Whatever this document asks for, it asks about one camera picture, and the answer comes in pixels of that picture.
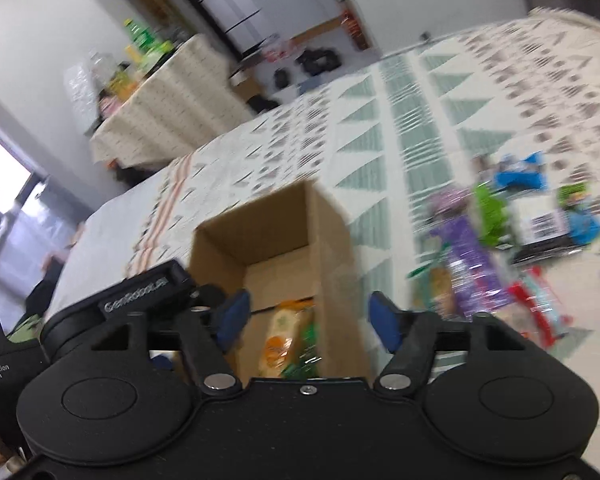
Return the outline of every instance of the green package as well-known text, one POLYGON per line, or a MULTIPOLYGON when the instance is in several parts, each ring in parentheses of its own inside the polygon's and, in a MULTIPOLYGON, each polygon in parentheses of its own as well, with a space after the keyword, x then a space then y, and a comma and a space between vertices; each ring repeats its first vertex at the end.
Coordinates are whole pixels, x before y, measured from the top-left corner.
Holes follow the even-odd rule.
POLYGON ((578 203, 582 203, 587 198, 587 184, 581 182, 579 184, 569 184, 558 189, 558 203, 562 209, 574 207, 578 203))
POLYGON ((482 220, 480 241, 486 246, 498 247, 508 237, 506 205, 491 192, 488 184, 476 186, 474 195, 482 220))
POLYGON ((298 362, 289 363, 282 370, 283 379, 304 381, 319 377, 317 362, 320 360, 317 352, 315 323, 309 325, 302 331, 302 351, 298 356, 298 362))

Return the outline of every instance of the green bottle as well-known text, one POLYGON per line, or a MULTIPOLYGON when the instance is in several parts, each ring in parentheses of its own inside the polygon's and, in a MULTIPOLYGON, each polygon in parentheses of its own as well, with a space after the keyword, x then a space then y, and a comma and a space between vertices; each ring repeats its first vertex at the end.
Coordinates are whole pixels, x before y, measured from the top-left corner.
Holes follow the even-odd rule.
POLYGON ((125 27, 128 28, 134 45, 143 54, 147 54, 158 43, 147 27, 139 25, 134 20, 126 20, 125 27))

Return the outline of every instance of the table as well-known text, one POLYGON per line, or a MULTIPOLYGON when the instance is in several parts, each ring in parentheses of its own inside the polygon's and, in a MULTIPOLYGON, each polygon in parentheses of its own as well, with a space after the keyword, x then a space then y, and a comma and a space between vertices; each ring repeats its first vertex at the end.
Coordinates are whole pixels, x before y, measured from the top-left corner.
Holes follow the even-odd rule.
POLYGON ((91 137, 95 162, 150 166, 187 155, 253 114, 231 91, 228 61, 197 34, 91 137))

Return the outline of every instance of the barcode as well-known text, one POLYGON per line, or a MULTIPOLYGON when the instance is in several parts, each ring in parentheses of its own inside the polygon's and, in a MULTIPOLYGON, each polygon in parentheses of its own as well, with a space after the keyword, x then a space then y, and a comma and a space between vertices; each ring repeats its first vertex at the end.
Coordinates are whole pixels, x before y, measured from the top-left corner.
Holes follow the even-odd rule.
POLYGON ((560 228, 555 222, 554 215, 548 214, 534 218, 531 229, 536 240, 560 234, 560 228))

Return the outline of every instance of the purple package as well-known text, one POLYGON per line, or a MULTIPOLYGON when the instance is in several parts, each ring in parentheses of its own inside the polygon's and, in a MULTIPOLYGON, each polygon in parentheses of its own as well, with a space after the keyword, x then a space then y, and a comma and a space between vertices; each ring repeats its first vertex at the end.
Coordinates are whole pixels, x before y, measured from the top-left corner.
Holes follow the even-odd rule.
POLYGON ((435 225, 431 235, 449 244, 447 263, 458 311, 467 319, 513 303, 466 215, 435 225))
POLYGON ((453 184, 443 187, 440 191, 432 193, 427 202, 433 217, 446 218, 459 214, 469 205, 471 192, 466 188, 458 189, 453 184))

